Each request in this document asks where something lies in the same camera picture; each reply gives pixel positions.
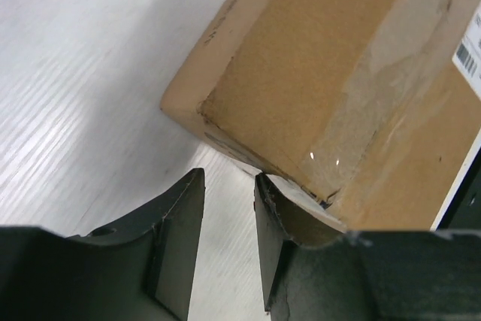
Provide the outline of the brown cardboard express box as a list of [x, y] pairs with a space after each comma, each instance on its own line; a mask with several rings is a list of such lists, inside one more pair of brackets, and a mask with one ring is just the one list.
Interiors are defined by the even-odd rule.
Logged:
[[438, 229], [480, 148], [480, 0], [225, 0], [160, 107], [324, 229]]

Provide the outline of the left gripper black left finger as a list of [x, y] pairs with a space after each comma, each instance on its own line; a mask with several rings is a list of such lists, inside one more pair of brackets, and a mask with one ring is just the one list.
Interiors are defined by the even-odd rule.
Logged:
[[85, 236], [2, 227], [1, 318], [187, 319], [204, 196], [204, 170], [194, 168]]

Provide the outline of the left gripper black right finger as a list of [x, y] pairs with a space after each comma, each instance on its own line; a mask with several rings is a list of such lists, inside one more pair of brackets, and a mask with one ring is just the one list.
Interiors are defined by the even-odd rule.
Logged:
[[478, 320], [480, 233], [339, 232], [255, 178], [265, 310], [273, 320]]

